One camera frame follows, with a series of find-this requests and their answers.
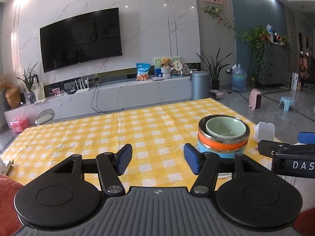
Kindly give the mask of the blue steel bowl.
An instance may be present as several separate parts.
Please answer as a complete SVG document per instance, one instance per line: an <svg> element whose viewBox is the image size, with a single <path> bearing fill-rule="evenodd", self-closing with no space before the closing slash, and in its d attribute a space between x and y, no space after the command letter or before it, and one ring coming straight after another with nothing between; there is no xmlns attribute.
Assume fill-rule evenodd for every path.
<svg viewBox="0 0 315 236"><path fill-rule="evenodd" d="M213 152L219 155L221 158L232 159L235 157L236 153L243 153L246 149L247 143L245 143L242 147L235 149L235 150L218 150L212 147L207 146L206 144L202 143L200 140L197 141L197 149L199 152Z"/></svg>

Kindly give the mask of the orange steel bowl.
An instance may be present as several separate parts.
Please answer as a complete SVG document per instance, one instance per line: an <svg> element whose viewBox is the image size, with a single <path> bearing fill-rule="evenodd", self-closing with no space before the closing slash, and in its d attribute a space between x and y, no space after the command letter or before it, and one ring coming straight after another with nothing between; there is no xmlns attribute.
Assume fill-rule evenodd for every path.
<svg viewBox="0 0 315 236"><path fill-rule="evenodd" d="M207 146L214 149L218 149L218 150L235 150L242 147L245 143L248 143L249 136L250 136L250 128L245 122L243 122L240 118L237 118L237 117L234 117L234 118L241 120L246 125L246 133L242 135L241 137L233 138L229 140L220 140L219 138L209 135L206 132L206 122L209 119L218 117L218 116L228 116L228 115L212 114L212 115L208 115L200 119L200 121L198 122L198 131L197 131L198 140L200 140L202 143L206 144Z"/></svg>

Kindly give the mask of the green ceramic bowl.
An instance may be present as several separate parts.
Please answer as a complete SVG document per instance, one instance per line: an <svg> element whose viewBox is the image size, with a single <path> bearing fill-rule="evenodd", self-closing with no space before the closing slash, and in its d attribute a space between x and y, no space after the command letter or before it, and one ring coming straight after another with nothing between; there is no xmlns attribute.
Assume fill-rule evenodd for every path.
<svg viewBox="0 0 315 236"><path fill-rule="evenodd" d="M229 140L244 135L246 125L234 117L218 116L206 122L206 132L220 140Z"/></svg>

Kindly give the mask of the yellow checkered tablecloth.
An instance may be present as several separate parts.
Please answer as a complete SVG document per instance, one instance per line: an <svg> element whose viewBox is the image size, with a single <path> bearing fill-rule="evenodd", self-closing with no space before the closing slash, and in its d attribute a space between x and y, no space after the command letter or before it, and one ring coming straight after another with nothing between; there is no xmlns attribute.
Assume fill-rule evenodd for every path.
<svg viewBox="0 0 315 236"><path fill-rule="evenodd" d="M183 147L197 145L197 126L204 116L237 112L212 99L122 111L30 127L4 151L13 160L9 177L27 184L73 154L84 159L116 152L125 144L133 156L121 176L123 186L191 187L195 175L186 164Z"/></svg>

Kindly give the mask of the dark grey drawer cabinet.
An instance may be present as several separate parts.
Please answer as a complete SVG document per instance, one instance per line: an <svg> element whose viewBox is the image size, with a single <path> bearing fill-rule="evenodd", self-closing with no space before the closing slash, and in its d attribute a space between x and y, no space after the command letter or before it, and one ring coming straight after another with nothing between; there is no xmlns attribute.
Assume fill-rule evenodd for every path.
<svg viewBox="0 0 315 236"><path fill-rule="evenodd" d="M288 48L265 42L263 61L265 68L257 77L258 84L269 86L288 83L290 75L290 50Z"/></svg>

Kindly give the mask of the grey metal trash can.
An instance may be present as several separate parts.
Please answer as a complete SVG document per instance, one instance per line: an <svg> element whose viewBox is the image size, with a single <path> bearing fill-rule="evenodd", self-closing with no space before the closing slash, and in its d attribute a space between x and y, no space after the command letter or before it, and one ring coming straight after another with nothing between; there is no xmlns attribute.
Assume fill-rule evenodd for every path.
<svg viewBox="0 0 315 236"><path fill-rule="evenodd" d="M209 98L210 73L206 71L194 71L191 73L192 100Z"/></svg>

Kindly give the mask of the blue water jug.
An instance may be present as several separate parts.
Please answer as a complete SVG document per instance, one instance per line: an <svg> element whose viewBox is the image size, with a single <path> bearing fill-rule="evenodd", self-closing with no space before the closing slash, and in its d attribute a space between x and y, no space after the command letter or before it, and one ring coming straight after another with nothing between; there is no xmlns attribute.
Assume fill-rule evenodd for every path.
<svg viewBox="0 0 315 236"><path fill-rule="evenodd" d="M231 68L231 70L232 70L232 73L231 73L232 89L240 93L245 92L247 72L241 67L240 64L235 64Z"/></svg>

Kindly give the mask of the tall green floor plant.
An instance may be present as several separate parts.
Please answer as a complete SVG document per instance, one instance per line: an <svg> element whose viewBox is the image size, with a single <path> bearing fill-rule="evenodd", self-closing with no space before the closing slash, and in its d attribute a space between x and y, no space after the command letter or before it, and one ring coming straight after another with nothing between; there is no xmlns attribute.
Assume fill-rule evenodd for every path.
<svg viewBox="0 0 315 236"><path fill-rule="evenodd" d="M221 48L218 49L215 58L211 55L210 59L201 51L200 54L196 53L196 55L200 58L201 62L205 64L210 73L211 78L211 88L213 90L220 90L220 74L221 71L229 66L231 63L224 63L224 61L230 57L233 52L227 54L224 57L220 57Z"/></svg>

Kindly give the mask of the pink storage box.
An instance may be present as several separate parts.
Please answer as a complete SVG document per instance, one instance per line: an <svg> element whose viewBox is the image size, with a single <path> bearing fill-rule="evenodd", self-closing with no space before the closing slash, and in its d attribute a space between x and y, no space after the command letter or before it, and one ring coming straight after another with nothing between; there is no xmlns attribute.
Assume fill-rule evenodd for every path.
<svg viewBox="0 0 315 236"><path fill-rule="evenodd" d="M10 122L10 126L14 133L21 133L29 127L28 119L25 116L20 117L19 115L16 115L14 120Z"/></svg>

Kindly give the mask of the blue snack bag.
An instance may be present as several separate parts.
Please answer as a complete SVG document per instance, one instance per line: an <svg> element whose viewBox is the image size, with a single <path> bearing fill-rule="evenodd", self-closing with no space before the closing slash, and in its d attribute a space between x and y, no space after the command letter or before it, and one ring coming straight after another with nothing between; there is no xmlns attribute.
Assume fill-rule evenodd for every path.
<svg viewBox="0 0 315 236"><path fill-rule="evenodd" d="M149 79L149 70L151 65L149 63L136 63L138 81Z"/></svg>

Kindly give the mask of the teddy bear toy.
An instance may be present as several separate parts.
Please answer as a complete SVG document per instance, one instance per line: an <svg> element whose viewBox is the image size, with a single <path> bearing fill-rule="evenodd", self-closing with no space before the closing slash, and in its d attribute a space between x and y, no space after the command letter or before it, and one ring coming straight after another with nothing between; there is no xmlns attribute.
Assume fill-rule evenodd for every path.
<svg viewBox="0 0 315 236"><path fill-rule="evenodd" d="M170 79L171 78L171 59L162 58L160 67L161 67L162 78Z"/></svg>

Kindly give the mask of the orange round vase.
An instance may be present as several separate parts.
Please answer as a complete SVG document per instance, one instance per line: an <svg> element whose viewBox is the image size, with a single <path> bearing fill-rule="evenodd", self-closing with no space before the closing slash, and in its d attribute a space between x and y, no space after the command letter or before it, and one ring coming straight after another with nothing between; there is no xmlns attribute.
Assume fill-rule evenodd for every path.
<svg viewBox="0 0 315 236"><path fill-rule="evenodd" d="M5 93L6 100L8 102L8 105L15 109L20 105L21 102L21 96L20 96L20 89L19 87L11 87L8 88Z"/></svg>

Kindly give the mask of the potted plant blue vase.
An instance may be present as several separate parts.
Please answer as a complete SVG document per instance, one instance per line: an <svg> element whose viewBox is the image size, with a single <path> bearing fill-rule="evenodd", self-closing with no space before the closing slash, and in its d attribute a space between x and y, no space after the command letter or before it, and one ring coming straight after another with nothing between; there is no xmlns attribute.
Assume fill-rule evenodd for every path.
<svg viewBox="0 0 315 236"><path fill-rule="evenodd" d="M36 101L36 95L35 93L33 92L32 90L32 86L34 84L34 79L36 78L36 74L34 74L32 71L34 70L34 68L37 66L38 62L35 63L34 66L32 66L31 68L28 67L27 70L24 69L23 70L23 78L20 78L20 77L17 77L18 80L21 80L24 82L27 90L28 90L28 94L27 94L27 97L28 97L28 101L30 104L33 104L35 103Z"/></svg>

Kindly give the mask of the white picture frame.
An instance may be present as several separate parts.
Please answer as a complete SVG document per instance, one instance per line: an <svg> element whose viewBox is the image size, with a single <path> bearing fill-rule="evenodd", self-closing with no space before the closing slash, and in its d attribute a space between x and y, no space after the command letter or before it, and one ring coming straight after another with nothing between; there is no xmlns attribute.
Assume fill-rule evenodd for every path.
<svg viewBox="0 0 315 236"><path fill-rule="evenodd" d="M35 93L37 101L45 99L43 83L34 83L32 85L32 91Z"/></svg>

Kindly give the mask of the black wall television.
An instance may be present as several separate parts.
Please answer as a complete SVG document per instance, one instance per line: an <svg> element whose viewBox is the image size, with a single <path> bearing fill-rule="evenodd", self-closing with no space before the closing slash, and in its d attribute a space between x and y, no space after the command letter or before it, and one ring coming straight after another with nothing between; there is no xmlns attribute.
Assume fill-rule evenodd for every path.
<svg viewBox="0 0 315 236"><path fill-rule="evenodd" d="M40 28L43 71L122 55L119 8L80 14Z"/></svg>

